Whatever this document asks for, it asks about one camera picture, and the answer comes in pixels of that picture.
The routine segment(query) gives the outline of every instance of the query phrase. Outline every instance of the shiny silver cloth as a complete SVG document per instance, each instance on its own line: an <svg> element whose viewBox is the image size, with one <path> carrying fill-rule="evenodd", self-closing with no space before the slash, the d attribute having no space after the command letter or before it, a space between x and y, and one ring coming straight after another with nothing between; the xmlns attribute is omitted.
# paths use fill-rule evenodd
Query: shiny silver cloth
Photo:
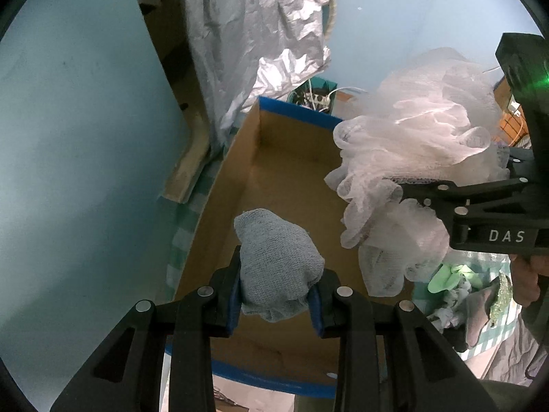
<svg viewBox="0 0 549 412"><path fill-rule="evenodd" d="M213 148L258 95L280 97L325 69L328 0L182 0Z"/></svg>

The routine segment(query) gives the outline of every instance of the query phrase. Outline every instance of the cardboard box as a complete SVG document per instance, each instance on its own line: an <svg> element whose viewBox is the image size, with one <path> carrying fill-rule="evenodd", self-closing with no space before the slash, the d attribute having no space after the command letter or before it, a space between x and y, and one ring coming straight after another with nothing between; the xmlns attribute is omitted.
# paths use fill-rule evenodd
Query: cardboard box
<svg viewBox="0 0 549 412"><path fill-rule="evenodd" d="M344 285L367 294L357 249L344 249L340 244L347 203L324 182L326 174L341 163L332 137L339 122L303 107L259 99L213 184L179 284L178 299L206 285L217 268L229 264L239 244L234 218L259 207L306 229L326 267L335 270ZM411 299L411 291L412 283L406 282L399 296L375 301L395 304ZM308 311L278 323L241 315L230 339L212 339L211 352L214 360L260 378L333 386L336 381L327 373L338 372L339 340L318 338Z"/></svg>

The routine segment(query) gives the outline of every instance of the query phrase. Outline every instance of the folded sock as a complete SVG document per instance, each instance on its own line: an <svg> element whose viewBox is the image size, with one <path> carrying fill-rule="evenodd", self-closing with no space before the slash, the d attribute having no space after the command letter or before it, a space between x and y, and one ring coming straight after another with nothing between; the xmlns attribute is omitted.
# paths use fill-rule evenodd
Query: folded sock
<svg viewBox="0 0 549 412"><path fill-rule="evenodd" d="M324 269L307 232L267 209L239 215L234 230L242 243L242 312L277 322L305 311Z"/></svg>

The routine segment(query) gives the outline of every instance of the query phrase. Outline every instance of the light blue wall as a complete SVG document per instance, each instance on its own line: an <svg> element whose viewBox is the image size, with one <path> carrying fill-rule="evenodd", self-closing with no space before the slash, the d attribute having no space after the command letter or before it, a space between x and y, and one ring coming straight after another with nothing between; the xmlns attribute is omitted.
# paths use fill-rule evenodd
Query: light blue wall
<svg viewBox="0 0 549 412"><path fill-rule="evenodd" d="M411 56L441 46L488 70L498 65L503 32L539 34L519 0L337 0L331 65L322 77L372 90Z"/></svg>
<svg viewBox="0 0 549 412"><path fill-rule="evenodd" d="M27 1L0 42L0 355L40 412L163 285L186 137L136 0Z"/></svg>

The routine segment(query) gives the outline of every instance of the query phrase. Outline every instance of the human hand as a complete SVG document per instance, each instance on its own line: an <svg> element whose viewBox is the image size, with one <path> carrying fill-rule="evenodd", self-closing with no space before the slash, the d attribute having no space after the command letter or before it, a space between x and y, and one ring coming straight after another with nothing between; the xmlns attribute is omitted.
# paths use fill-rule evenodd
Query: human hand
<svg viewBox="0 0 549 412"><path fill-rule="evenodd" d="M520 255L510 254L513 299L517 304L528 307L539 299L538 275L549 276L549 255L533 255L530 261Z"/></svg>

